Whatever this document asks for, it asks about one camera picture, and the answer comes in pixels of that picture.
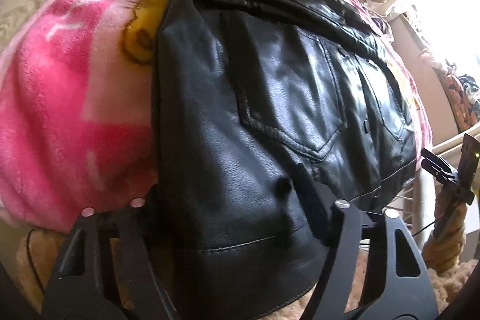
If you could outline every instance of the pink blanket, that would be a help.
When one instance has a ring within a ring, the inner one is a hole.
[[[166,1],[49,0],[1,54],[4,218],[68,231],[82,208],[123,207],[156,181],[149,62]],[[391,61],[404,94],[418,96]],[[420,148],[430,128],[418,102]]]

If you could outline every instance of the silver screw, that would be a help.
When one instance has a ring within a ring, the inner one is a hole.
[[[350,203],[344,199],[337,199],[335,201],[335,206],[339,209],[348,209],[350,207]]]
[[[95,209],[89,206],[88,208],[85,208],[82,210],[82,216],[83,217],[90,217],[95,214]]]
[[[397,219],[400,215],[395,209],[386,209],[385,216],[390,217],[391,219]]]
[[[145,205],[145,198],[135,198],[130,201],[132,208],[141,208],[143,205]]]

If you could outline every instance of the jacket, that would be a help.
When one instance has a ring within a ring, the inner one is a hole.
[[[169,0],[152,124],[182,319],[261,318],[308,292],[325,250],[292,167],[363,210],[414,177],[385,49],[342,0]]]

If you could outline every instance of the yellow cartoon bear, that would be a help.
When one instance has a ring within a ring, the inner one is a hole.
[[[129,60],[150,65],[155,46],[155,36],[162,20],[167,0],[140,0],[135,3],[133,19],[122,32],[122,51]]]

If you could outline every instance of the jacket pocket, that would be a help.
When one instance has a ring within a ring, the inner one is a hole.
[[[400,140],[406,120],[403,108],[404,100],[397,81],[391,75],[390,70],[381,70],[370,60],[358,59],[358,62],[375,97],[383,126],[395,139]]]
[[[321,161],[345,119],[322,43],[294,25],[235,10],[221,15],[241,122]]]

